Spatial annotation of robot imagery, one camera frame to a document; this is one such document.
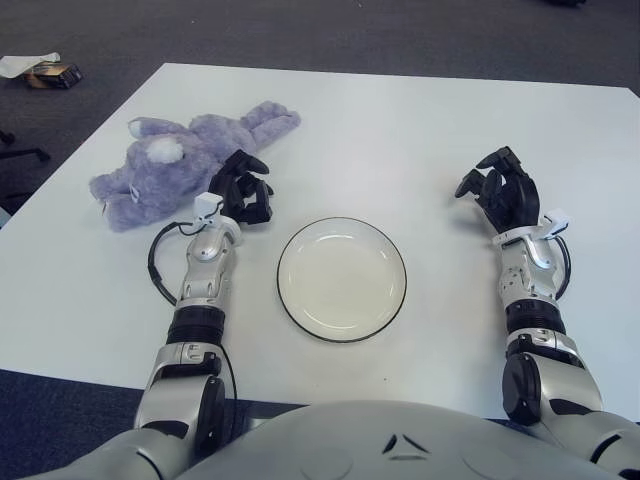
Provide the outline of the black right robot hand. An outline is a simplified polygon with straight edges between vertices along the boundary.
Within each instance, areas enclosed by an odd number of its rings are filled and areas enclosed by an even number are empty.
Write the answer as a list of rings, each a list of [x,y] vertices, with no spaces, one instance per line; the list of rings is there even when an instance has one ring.
[[[508,146],[486,156],[463,177],[454,196],[461,198],[467,193],[475,196],[498,233],[538,224],[537,187]]]

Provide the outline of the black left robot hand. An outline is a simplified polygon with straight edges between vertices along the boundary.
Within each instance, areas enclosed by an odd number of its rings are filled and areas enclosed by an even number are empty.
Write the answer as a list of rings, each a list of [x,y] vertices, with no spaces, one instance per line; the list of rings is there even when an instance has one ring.
[[[255,225],[271,220],[273,189],[262,178],[269,167],[258,158],[236,150],[212,177],[208,192],[222,198],[220,213],[237,223]]]

